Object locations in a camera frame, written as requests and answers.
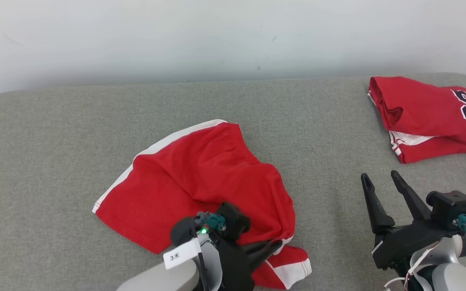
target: white stripe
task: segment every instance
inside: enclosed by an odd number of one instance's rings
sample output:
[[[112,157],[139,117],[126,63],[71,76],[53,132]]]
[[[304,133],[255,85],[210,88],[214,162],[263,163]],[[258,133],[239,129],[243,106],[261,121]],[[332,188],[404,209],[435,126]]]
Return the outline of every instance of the white stripe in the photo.
[[[391,140],[390,143],[392,144],[392,150],[395,152],[395,154],[397,156],[399,156],[402,153],[402,151],[398,147],[398,144],[395,143],[395,138],[394,138],[394,135],[393,135],[393,131],[388,131],[388,133],[390,134],[390,140]]]
[[[150,147],[148,147],[148,149],[140,152],[134,158],[136,158],[139,155],[152,155],[152,154],[155,154],[158,151],[160,151],[161,149],[163,149],[164,147],[166,147],[167,145],[169,145],[170,143],[178,140],[179,138],[182,138],[183,136],[187,136],[187,135],[189,135],[189,134],[191,134],[191,133],[193,133],[195,131],[199,131],[200,129],[208,129],[210,127],[216,127],[218,124],[220,124],[222,122],[226,122],[226,121],[220,120],[220,119],[215,119],[215,120],[210,120],[210,121],[207,121],[207,122],[199,123],[197,125],[194,125],[192,127],[187,128],[187,129],[182,129],[180,131],[177,131],[177,132],[175,132],[173,134],[170,134],[169,136],[163,138],[162,140],[156,142],[155,144],[152,144]],[[114,187],[116,187],[118,184],[120,184],[125,179],[127,179],[127,177],[129,176],[129,173],[132,170],[133,170],[133,166],[131,165],[118,177],[118,179],[109,187],[109,189],[107,189],[107,191],[105,191],[105,193],[100,198],[98,198],[98,200],[95,203],[95,206],[93,206],[93,213],[96,213],[96,210],[98,210],[98,208],[100,207],[100,204],[102,204],[102,202],[107,197],[109,192],[111,192],[111,190]]]
[[[371,95],[371,91],[368,91],[368,97],[370,97],[370,100],[373,102],[373,105],[377,106],[377,104],[375,104],[375,101],[373,100],[373,96]]]
[[[294,283],[304,279],[312,273],[312,266],[310,265],[309,259],[276,268],[274,268],[268,261],[265,261],[265,263],[269,265],[276,276],[278,276],[287,290],[290,289]]]
[[[375,246],[375,248],[373,249],[373,251],[371,251],[371,255],[373,255],[373,253],[384,243],[383,240],[381,240],[381,242]]]
[[[390,131],[390,134],[392,134],[395,137],[397,144],[405,144],[407,146],[416,146],[418,144],[421,144],[422,142],[426,142],[430,140],[431,138],[436,137],[436,136],[410,135],[410,134],[400,133],[398,131]]]
[[[274,251],[274,253],[272,253],[272,254],[273,254],[273,255],[279,254],[279,253],[282,251],[283,247],[284,247],[287,243],[289,243],[290,240],[292,240],[292,238],[294,238],[294,235],[291,236],[291,237],[288,238],[288,239],[282,239],[282,246],[279,247],[279,248],[278,248],[276,251]]]

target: gray fabric surface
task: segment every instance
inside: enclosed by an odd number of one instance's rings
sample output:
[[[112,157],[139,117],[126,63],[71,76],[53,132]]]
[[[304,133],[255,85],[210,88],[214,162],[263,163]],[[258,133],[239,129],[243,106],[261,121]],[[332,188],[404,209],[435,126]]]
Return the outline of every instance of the gray fabric surface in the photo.
[[[460,74],[417,74],[466,87]],[[368,77],[94,86],[0,95],[0,290],[115,290],[162,261],[103,224],[94,202],[133,157],[174,131],[221,118],[274,164],[296,209],[290,245],[313,273],[293,290],[379,290],[360,174],[397,224],[411,216],[397,169],[425,198],[466,193],[466,154],[400,164],[366,97]],[[466,258],[461,260],[466,266]]]

